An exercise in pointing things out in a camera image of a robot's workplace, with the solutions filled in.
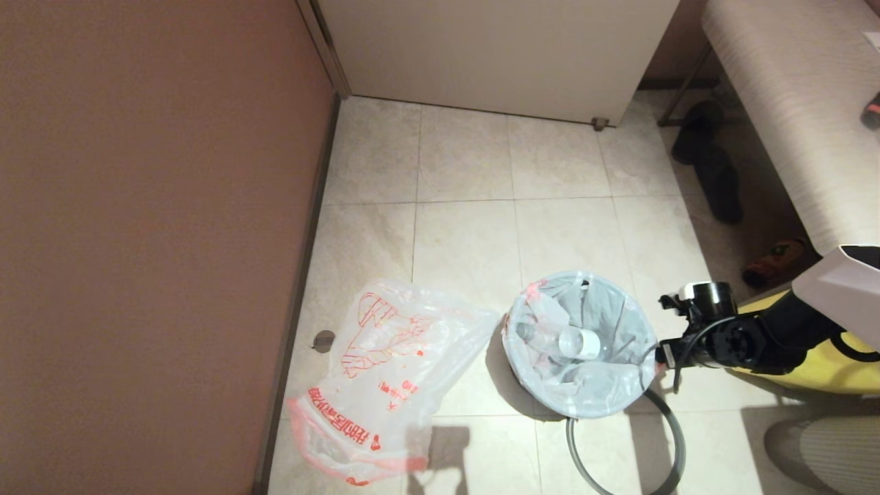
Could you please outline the translucent bag with red drawstring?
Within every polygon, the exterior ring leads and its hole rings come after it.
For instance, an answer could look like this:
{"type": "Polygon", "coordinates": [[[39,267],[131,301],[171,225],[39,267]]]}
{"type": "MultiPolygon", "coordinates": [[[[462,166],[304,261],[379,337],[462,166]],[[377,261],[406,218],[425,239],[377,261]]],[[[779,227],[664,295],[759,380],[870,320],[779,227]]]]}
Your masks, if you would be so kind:
{"type": "Polygon", "coordinates": [[[528,285],[510,307],[502,344],[520,386],[572,419],[600,419],[638,400],[656,378],[657,336],[628,292],[592,272],[559,272],[528,285]],[[594,331],[597,360],[550,357],[516,335],[520,322],[554,322],[594,331]]]}

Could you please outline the white red-printed plastic bag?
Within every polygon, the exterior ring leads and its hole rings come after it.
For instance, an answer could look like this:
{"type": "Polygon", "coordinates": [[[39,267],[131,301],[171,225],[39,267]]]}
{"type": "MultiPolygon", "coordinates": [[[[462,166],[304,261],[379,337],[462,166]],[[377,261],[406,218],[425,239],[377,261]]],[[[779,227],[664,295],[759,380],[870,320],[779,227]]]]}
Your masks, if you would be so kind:
{"type": "Polygon", "coordinates": [[[302,457],[354,486],[425,470],[432,416],[500,317],[437,289],[369,282],[336,332],[327,373],[288,401],[302,457]]]}

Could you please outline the yellow fabric bag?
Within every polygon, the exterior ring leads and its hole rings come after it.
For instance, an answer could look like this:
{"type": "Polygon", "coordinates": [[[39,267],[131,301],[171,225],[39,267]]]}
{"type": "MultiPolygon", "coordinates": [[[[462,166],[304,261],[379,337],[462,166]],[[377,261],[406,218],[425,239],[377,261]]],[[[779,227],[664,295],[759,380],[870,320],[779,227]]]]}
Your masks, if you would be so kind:
{"type": "MultiPolygon", "coordinates": [[[[760,313],[783,329],[842,331],[833,320],[804,302],[792,289],[777,291],[741,306],[739,316],[760,313]]],[[[740,378],[761,386],[781,386],[789,391],[810,391],[836,395],[880,395],[880,351],[851,332],[828,338],[806,352],[799,366],[787,374],[763,374],[747,368],[733,368],[740,378]]]]}

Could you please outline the small orange red object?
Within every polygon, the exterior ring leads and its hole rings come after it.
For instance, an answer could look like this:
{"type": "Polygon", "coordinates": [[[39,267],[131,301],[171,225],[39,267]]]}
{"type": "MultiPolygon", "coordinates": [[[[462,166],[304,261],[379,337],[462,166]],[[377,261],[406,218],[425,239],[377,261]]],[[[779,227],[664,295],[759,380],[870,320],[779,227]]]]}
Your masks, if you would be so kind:
{"type": "Polygon", "coordinates": [[[801,238],[776,242],[768,254],[751,262],[742,271],[742,281],[752,288],[762,288],[789,272],[806,253],[806,242],[801,238]]]}

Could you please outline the clear plastic bottle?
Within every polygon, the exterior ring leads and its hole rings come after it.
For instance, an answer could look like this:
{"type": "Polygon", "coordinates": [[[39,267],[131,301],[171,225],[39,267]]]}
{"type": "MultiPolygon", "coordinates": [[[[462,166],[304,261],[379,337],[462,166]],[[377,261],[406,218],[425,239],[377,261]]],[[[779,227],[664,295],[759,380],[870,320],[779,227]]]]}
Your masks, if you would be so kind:
{"type": "Polygon", "coordinates": [[[602,353],[598,335],[587,329],[562,325],[549,320],[544,322],[520,322],[516,335],[531,350],[563,360],[597,360],[602,353]]]}

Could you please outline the ribbed cream vase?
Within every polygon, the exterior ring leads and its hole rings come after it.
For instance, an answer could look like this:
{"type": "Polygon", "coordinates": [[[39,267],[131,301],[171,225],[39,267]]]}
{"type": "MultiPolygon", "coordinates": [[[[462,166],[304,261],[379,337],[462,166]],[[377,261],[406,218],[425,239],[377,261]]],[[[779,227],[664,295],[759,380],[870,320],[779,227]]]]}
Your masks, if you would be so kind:
{"type": "Polygon", "coordinates": [[[833,495],[880,495],[880,416],[786,420],[764,434],[772,463],[833,495]]]}

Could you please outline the thin metal table leg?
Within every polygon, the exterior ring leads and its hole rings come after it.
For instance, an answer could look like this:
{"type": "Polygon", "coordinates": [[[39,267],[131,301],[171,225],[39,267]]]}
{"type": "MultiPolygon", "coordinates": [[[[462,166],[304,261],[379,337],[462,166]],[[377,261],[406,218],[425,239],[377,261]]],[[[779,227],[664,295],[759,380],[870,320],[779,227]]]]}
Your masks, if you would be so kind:
{"type": "Polygon", "coordinates": [[[700,54],[698,54],[694,64],[691,66],[691,69],[685,76],[683,82],[681,83],[681,85],[679,85],[678,90],[676,90],[676,93],[674,93],[666,108],[663,110],[660,119],[657,121],[657,125],[660,126],[660,128],[674,125],[672,116],[676,107],[679,105],[680,100],[682,100],[682,97],[684,97],[685,93],[692,86],[692,82],[694,82],[694,79],[701,71],[702,66],[704,66],[704,64],[706,63],[708,56],[712,54],[712,51],[713,48],[711,42],[707,41],[701,48],[700,54]]]}

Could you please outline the beige woodgrain table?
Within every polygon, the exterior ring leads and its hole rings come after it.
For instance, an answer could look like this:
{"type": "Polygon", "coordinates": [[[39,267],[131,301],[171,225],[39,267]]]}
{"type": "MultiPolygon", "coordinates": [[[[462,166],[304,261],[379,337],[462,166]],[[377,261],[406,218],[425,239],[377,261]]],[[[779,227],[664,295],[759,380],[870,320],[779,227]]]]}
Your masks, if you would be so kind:
{"type": "Polygon", "coordinates": [[[702,29],[808,238],[880,245],[880,16],[866,0],[708,0],[702,29]]]}

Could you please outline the white cabinet door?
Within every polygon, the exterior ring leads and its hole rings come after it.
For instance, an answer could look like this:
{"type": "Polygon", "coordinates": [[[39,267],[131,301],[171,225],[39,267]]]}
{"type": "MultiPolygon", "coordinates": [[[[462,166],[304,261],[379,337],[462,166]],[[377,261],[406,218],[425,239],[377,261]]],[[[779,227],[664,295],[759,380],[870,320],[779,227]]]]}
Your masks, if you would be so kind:
{"type": "Polygon", "coordinates": [[[618,126],[680,0],[320,0],[353,94],[618,126]]]}

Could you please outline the grey door frame strip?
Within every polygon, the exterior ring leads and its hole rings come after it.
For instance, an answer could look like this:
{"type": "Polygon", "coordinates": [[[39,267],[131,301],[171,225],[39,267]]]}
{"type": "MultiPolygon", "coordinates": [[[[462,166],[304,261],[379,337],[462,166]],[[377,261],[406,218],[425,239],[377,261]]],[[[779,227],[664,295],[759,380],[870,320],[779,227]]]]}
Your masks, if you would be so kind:
{"type": "Polygon", "coordinates": [[[333,37],[327,25],[327,20],[320,8],[320,0],[296,0],[302,17],[305,20],[312,42],[318,51],[324,69],[333,85],[334,91],[339,97],[346,100],[352,96],[352,91],[344,74],[342,63],[336,53],[333,37]]]}

